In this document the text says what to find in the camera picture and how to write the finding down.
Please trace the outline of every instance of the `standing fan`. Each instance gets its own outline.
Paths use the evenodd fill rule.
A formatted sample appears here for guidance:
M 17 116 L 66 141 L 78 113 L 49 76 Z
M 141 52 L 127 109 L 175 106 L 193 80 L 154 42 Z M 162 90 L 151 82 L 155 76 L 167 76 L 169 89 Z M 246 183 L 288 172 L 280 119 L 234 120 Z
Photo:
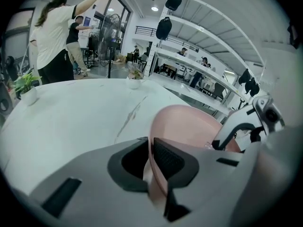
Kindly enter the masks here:
M 119 33 L 121 20 L 117 14 L 105 17 L 99 33 L 98 57 L 101 66 L 108 65 L 108 78 L 110 78 L 111 61 L 115 58 L 116 48 L 119 46 Z

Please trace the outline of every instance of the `metal railing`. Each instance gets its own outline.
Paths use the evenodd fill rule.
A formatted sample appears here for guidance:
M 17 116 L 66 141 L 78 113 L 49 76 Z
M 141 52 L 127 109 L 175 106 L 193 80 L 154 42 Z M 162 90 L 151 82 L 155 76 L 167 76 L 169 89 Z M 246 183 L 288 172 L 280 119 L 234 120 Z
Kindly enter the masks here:
M 136 32 L 135 34 L 138 35 L 146 35 L 146 36 L 150 36 L 150 37 L 154 37 L 156 35 L 156 28 L 149 28 L 149 27 L 143 27 L 143 26 L 136 26 Z M 166 39 L 167 41 L 179 44 L 180 46 L 183 46 L 187 49 L 193 50 L 195 52 L 199 52 L 199 48 L 191 46 L 185 42 L 182 42 L 180 40 L 176 40 L 175 38 L 171 38 L 171 37 L 167 37 Z

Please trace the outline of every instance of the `poster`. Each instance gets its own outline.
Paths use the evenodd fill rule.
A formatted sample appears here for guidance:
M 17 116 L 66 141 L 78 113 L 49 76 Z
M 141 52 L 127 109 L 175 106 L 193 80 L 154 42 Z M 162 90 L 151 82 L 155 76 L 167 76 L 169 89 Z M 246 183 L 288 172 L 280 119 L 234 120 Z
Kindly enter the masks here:
M 90 18 L 89 17 L 85 17 L 84 19 L 84 26 L 89 26 L 89 23 L 90 23 Z

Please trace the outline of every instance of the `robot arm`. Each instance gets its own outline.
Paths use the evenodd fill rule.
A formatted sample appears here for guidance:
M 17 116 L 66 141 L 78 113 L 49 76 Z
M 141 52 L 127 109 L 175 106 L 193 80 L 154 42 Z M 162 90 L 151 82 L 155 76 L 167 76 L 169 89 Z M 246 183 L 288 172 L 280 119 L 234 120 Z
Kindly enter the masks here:
M 257 139 L 261 131 L 268 135 L 284 127 L 280 112 L 270 96 L 254 99 L 251 105 L 234 112 L 225 122 L 212 142 L 216 150 L 224 150 L 238 130 L 253 130 L 253 138 Z

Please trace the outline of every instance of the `ceiling light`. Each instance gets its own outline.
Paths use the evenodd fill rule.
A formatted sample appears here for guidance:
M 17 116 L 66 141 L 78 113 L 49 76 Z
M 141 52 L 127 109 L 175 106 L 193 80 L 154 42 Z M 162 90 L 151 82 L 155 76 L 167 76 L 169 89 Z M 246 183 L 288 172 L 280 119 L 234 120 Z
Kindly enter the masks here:
M 233 72 L 231 72 L 231 71 L 228 71 L 228 70 L 225 70 L 224 72 L 225 72 L 225 73 L 232 74 L 232 75 L 234 75 L 234 74 L 235 74 L 235 73 L 233 73 Z

